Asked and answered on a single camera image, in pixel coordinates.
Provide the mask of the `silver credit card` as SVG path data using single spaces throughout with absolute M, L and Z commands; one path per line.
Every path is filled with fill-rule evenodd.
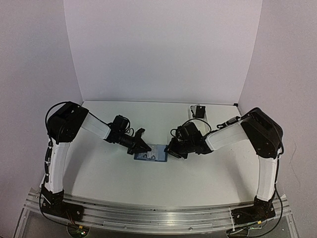
M 157 159 L 157 154 L 153 152 L 138 153 L 134 156 L 135 160 L 144 160 L 144 161 L 155 161 Z
M 151 152 L 157 154 L 157 159 L 164 156 L 166 145 L 150 145 L 150 147 L 152 149 Z

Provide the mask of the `blue card holder wallet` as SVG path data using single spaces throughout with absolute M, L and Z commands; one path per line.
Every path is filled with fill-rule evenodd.
M 167 145 L 150 144 L 151 151 L 134 155 L 134 160 L 167 162 L 168 155 L 165 152 Z

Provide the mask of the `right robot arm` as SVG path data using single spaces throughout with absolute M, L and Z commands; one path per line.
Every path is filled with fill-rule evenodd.
M 260 108 L 253 108 L 243 116 L 236 116 L 215 130 L 202 134 L 189 119 L 172 129 L 172 139 L 165 152 L 175 158 L 188 155 L 206 155 L 214 151 L 248 141 L 259 160 L 259 179 L 256 199 L 269 202 L 276 192 L 279 159 L 284 153 L 283 129 Z

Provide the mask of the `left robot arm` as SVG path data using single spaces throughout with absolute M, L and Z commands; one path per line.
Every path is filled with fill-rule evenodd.
M 81 129 L 110 144 L 126 147 L 130 155 L 150 152 L 151 147 L 142 139 L 145 129 L 140 128 L 130 135 L 130 125 L 130 120 L 122 115 L 117 115 L 112 122 L 104 122 L 87 108 L 72 101 L 51 106 L 45 116 L 49 142 L 45 157 L 43 193 L 52 195 L 63 193 L 68 150 Z

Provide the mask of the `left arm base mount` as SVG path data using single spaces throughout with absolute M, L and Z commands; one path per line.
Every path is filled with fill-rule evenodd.
M 43 198 L 41 211 L 44 214 L 68 219 L 74 222 L 82 221 L 84 207 L 82 205 L 63 201 L 64 190 L 58 193 L 52 193 L 44 188 L 41 196 Z

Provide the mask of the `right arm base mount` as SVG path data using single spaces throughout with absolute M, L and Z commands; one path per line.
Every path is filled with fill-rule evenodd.
M 272 204 L 274 197 L 269 201 L 263 201 L 255 197 L 252 206 L 236 208 L 231 212 L 236 225 L 246 223 L 263 222 L 267 219 L 274 218 L 276 213 Z

